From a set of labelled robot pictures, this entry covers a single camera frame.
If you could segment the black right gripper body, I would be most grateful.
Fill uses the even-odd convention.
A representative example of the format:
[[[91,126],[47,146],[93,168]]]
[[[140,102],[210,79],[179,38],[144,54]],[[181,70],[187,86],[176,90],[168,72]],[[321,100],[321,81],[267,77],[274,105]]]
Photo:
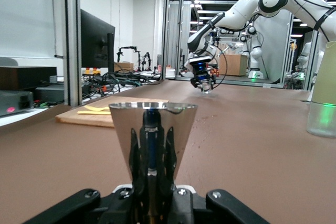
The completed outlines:
[[[214,70],[217,70],[217,65],[208,63],[196,63],[193,64],[193,74],[195,81],[202,80],[215,80],[216,76],[213,74]]]

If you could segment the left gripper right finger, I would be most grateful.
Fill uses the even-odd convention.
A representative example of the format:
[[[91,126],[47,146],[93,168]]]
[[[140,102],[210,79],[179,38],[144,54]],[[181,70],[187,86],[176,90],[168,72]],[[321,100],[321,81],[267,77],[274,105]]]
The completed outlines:
[[[178,185],[173,193],[166,223],[268,223],[243,202],[223,189],[205,197],[192,186]]]

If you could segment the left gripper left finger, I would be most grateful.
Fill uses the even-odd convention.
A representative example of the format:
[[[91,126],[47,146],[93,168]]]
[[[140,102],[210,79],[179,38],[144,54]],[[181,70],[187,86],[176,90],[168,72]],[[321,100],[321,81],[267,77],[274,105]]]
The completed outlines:
[[[135,206],[132,185],[117,186],[102,197],[95,189],[83,189],[26,223],[144,223]]]

